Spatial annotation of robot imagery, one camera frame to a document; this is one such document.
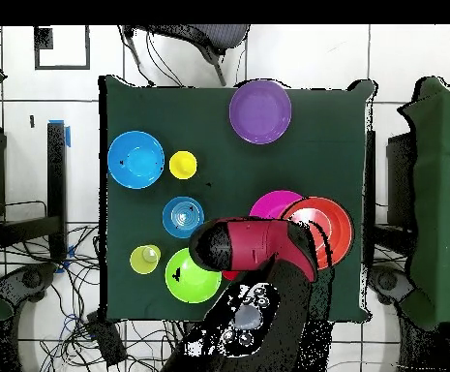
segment blue tape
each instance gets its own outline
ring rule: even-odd
[[[74,245],[71,245],[68,248],[68,254],[67,255],[70,258],[73,258],[75,256],[75,246]],[[62,274],[63,272],[65,272],[64,268],[68,268],[71,263],[72,263],[71,261],[63,261],[63,263],[62,263],[63,268],[56,269],[56,274]]]
[[[65,127],[65,143],[69,147],[72,146],[72,142],[70,140],[70,126]]]

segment yellow-green cup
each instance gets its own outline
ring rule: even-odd
[[[169,171],[178,179],[189,179],[197,171],[197,159],[189,151],[178,151],[169,159]]]
[[[161,258],[161,250],[156,245],[141,245],[130,255],[130,265],[139,274],[149,274],[156,269]]]

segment purple bowl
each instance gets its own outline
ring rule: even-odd
[[[274,81],[247,82],[231,98],[231,126],[236,134],[252,144],[277,140],[288,128],[290,119],[290,99]]]
[[[293,191],[280,190],[271,191],[258,199],[251,209],[251,217],[260,217],[265,219],[279,219],[283,212],[294,202],[302,200],[300,194]]]

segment gray chair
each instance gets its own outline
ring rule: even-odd
[[[140,59],[133,42],[136,29],[191,43],[202,53],[205,61],[214,66],[221,84],[225,86],[226,81],[219,58],[225,55],[228,48],[237,47],[246,38],[250,24],[147,24],[122,27],[123,35],[138,67]]]

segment red bowl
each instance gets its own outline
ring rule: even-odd
[[[348,213],[336,202],[322,197],[308,197],[292,204],[282,215],[284,220],[302,221],[308,224],[313,234],[317,264],[319,269],[328,267],[328,256],[324,240],[318,227],[320,225],[328,237],[332,265],[339,263],[348,253],[353,238],[353,227]]]
[[[221,271],[224,278],[233,281],[240,271]]]

